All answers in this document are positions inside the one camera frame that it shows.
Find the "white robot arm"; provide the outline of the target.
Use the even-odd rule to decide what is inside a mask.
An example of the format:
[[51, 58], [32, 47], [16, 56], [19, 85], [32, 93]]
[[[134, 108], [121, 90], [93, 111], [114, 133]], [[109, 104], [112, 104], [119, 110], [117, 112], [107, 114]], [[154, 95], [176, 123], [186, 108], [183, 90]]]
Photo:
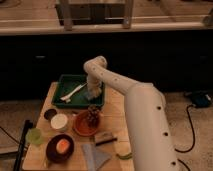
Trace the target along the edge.
[[165, 115], [165, 97], [152, 84], [106, 69], [103, 56], [84, 63], [89, 87], [103, 82], [124, 95], [124, 110], [135, 171], [179, 171]]

